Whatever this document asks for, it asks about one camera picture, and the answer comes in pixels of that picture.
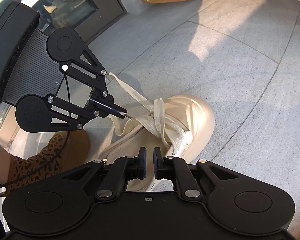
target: shoe tongue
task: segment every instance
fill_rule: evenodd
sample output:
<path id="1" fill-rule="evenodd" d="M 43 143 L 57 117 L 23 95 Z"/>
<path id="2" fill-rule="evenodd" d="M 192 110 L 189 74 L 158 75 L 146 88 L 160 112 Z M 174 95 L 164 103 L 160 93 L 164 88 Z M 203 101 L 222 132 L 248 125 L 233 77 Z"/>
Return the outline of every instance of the shoe tongue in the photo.
<path id="1" fill-rule="evenodd" d="M 173 122 L 175 122 L 175 124 L 177 126 L 180 126 L 182 128 L 183 131 L 188 131 L 189 129 L 182 123 L 180 122 L 177 118 L 173 117 L 172 115 L 169 115 L 166 113 L 166 117 L 170 118 L 171 120 L 173 120 Z"/>

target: leopard print pants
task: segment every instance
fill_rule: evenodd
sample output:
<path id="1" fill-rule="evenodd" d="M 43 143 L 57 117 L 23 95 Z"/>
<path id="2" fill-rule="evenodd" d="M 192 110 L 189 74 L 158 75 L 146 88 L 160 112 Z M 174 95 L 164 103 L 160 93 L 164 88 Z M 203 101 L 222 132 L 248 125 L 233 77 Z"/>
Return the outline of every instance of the leopard print pants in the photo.
<path id="1" fill-rule="evenodd" d="M 11 164 L 10 171 L 8 176 L 8 182 L 19 179 L 37 168 L 41 167 L 52 158 L 54 158 L 58 153 L 60 153 L 65 140 L 60 134 L 55 134 L 48 145 L 44 147 L 41 152 L 37 155 L 34 155 L 28 159 L 22 159 L 17 156 L 10 155 Z M 22 187 L 24 185 L 28 185 L 34 183 L 36 181 L 51 177 L 60 173 L 62 170 L 62 161 L 61 155 L 57 156 L 53 162 L 39 169 L 36 173 L 24 178 L 23 180 L 17 181 L 14 184 L 9 185 L 6 188 L 5 192 L 0 193 L 0 197 L 7 197 L 10 192 L 15 190 L 16 188 Z"/>

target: white shoelace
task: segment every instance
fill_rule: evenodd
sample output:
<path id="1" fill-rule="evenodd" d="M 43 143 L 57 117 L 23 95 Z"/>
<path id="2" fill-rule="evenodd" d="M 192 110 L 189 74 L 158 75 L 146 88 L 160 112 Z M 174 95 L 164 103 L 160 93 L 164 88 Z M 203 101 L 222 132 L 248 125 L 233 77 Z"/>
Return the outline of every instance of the white shoelace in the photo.
<path id="1" fill-rule="evenodd" d="M 144 128 L 154 136 L 161 138 L 167 149 L 172 146 L 174 155 L 181 154 L 184 149 L 186 132 L 178 126 L 168 114 L 166 114 L 162 98 L 156 99 L 152 104 L 128 84 L 117 78 L 113 73 L 109 73 L 108 75 L 113 76 L 129 95 L 150 111 L 148 115 L 143 115 L 127 121 L 123 130 L 119 119 L 116 116 L 109 115 L 108 117 L 114 123 L 116 135 L 124 136 L 131 132 L 138 124 L 142 124 Z"/>

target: white sneaker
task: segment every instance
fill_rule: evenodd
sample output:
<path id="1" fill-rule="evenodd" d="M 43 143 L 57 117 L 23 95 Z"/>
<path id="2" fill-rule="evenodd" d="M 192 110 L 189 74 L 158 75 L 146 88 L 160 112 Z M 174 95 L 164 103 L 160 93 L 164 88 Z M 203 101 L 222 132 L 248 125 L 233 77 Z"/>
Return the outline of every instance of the white sneaker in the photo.
<path id="1" fill-rule="evenodd" d="M 160 147 L 162 156 L 173 155 L 191 162 L 204 149 L 213 133 L 213 112 L 205 101 L 190 95 L 173 96 L 165 101 L 160 98 L 152 104 L 114 74 L 109 75 L 149 113 L 127 121 L 123 129 L 119 119 L 110 115 L 115 133 L 123 137 L 104 149 L 98 158 L 112 164 L 119 157 L 138 156 L 140 147 L 145 147 L 146 178 L 129 181 L 127 190 L 149 191 L 160 182 L 154 179 L 153 149 Z"/>

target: door frame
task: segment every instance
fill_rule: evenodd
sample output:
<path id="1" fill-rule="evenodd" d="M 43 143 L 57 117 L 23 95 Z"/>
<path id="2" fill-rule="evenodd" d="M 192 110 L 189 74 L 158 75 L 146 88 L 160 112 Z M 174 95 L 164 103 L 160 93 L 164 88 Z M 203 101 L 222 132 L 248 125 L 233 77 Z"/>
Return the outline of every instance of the door frame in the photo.
<path id="1" fill-rule="evenodd" d="M 98 10 L 81 22 L 75 31 L 88 44 L 110 25 L 126 15 L 126 10 L 118 0 L 89 0 Z"/>

